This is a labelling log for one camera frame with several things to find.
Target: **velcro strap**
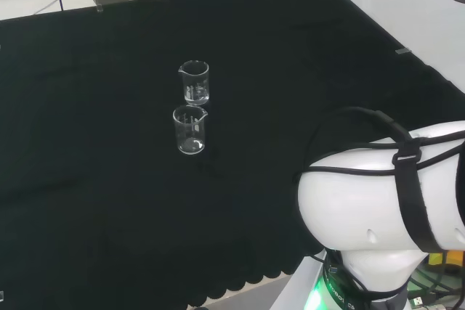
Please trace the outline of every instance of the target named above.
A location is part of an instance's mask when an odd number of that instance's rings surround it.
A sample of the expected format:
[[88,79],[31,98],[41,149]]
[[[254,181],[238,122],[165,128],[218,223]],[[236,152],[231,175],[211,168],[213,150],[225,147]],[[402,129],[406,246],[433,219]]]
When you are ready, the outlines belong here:
[[420,250],[426,253],[440,253],[442,249],[431,230],[421,192],[416,168],[420,159],[419,138],[404,142],[399,152],[392,158],[400,214],[408,234]]

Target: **white wall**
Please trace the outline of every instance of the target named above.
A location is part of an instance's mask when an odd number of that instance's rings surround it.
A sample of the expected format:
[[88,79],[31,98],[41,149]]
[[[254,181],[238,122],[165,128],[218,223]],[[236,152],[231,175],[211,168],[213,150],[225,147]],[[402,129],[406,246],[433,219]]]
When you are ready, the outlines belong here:
[[452,0],[352,1],[426,64],[465,91],[464,4]]

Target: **black cable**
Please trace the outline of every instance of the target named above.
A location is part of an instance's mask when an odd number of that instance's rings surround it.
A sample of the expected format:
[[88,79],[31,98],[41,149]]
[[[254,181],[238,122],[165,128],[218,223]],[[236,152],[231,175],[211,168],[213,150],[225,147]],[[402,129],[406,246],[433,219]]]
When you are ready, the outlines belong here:
[[317,135],[320,132],[321,128],[328,121],[335,118],[336,116],[339,116],[339,115],[345,114],[345,113],[353,113],[353,112],[368,115],[368,116],[371,116],[372,118],[376,118],[376,119],[378,119],[380,121],[383,121],[391,129],[391,131],[393,131],[393,133],[395,134],[392,137],[394,140],[397,140],[397,139],[399,139],[401,141],[412,140],[412,137],[408,133],[407,130],[405,130],[399,124],[395,123],[389,116],[387,116],[386,114],[384,114],[384,113],[382,113],[380,111],[369,110],[369,109],[362,108],[362,107],[343,107],[343,108],[340,108],[338,110],[333,111],[332,113],[329,113],[329,114],[325,115],[324,119],[322,119],[317,124],[315,130],[310,135],[309,141],[308,141],[307,146],[305,147],[305,151],[304,151],[304,162],[303,162],[303,167],[302,167],[303,171],[305,171],[306,168],[308,167],[308,165],[307,165],[308,153],[310,151],[310,147],[312,146],[313,142],[315,141],[315,138],[317,137]]
[[460,305],[462,305],[462,303],[464,302],[464,299],[465,299],[465,252],[464,252],[464,254],[462,256],[461,273],[462,273],[462,289],[461,289],[461,292],[460,292],[460,298],[458,299],[456,305],[454,305],[452,307],[452,310],[457,310],[458,308],[460,308]]
[[[430,277],[427,273],[425,273],[425,272],[423,272],[423,271],[421,271],[421,270],[419,270],[419,269],[417,269],[416,272],[418,272],[424,279],[426,279],[426,280],[428,280],[428,281],[430,281],[430,282],[436,282],[436,280],[433,279],[432,277]],[[444,285],[444,284],[441,283],[441,282],[438,282],[438,283],[437,283],[437,286],[438,286],[438,287],[441,287],[441,288],[443,288],[443,289],[445,289],[445,290],[448,290],[449,292],[453,292],[453,291],[454,291],[454,289],[453,289],[452,287],[449,287],[449,286],[447,286],[447,285]]]
[[324,262],[325,262],[323,259],[318,258],[317,256],[312,256],[312,255],[310,255],[309,257],[312,258],[312,259],[315,259],[316,261],[319,261],[320,263],[324,263]]
[[[458,141],[460,139],[465,139],[465,131],[458,131],[454,132],[453,134],[446,134],[445,136],[437,136],[437,137],[419,137],[420,145],[427,146],[427,145],[435,145],[439,143],[445,142],[452,142]],[[347,150],[356,150],[356,149],[376,149],[376,150],[394,150],[399,149],[402,143],[395,142],[395,143],[365,143],[365,142],[355,142],[346,144],[343,148],[335,149],[332,152],[327,152],[325,154],[319,155],[317,158],[312,159],[311,163],[316,163],[328,156],[339,154],[340,152],[345,152]]]
[[445,251],[445,252],[442,254],[441,272],[437,275],[436,280],[432,283],[432,285],[429,286],[429,288],[427,288],[427,289],[424,291],[425,294],[428,294],[428,293],[430,293],[432,290],[435,290],[436,287],[441,283],[442,276],[444,275],[444,272],[445,272],[445,262],[447,261],[447,259],[448,259],[448,252]]
[[[462,147],[461,144],[454,147],[447,152],[439,154],[431,159],[425,160],[422,163],[416,165],[417,170],[422,170],[426,167],[440,163],[441,161],[447,160],[460,153]],[[326,166],[313,166],[307,168],[303,173],[307,172],[329,172],[332,174],[351,174],[353,176],[394,176],[395,170],[360,170],[357,168],[340,168],[340,167],[326,167]]]

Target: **glass beaker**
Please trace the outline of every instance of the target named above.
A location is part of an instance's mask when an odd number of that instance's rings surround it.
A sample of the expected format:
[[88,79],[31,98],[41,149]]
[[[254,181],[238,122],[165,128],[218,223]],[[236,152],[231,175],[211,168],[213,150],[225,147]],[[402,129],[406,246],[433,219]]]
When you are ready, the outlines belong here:
[[203,105],[210,98],[209,65],[202,61],[188,61],[179,67],[184,84],[184,98],[190,105]]
[[195,105],[183,105],[173,112],[177,147],[188,155],[205,148],[205,117],[208,113]]

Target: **black tablecloth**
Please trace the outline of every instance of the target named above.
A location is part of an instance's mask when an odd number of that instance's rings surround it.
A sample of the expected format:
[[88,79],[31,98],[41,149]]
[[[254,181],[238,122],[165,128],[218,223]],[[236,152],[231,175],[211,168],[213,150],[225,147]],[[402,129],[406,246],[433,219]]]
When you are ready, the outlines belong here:
[[[4,21],[0,45],[3,309],[185,309],[290,274],[320,250],[291,178],[325,110],[465,119],[348,0],[134,1]],[[171,120],[187,60],[211,68],[194,157]],[[381,136],[334,120],[314,153]]]

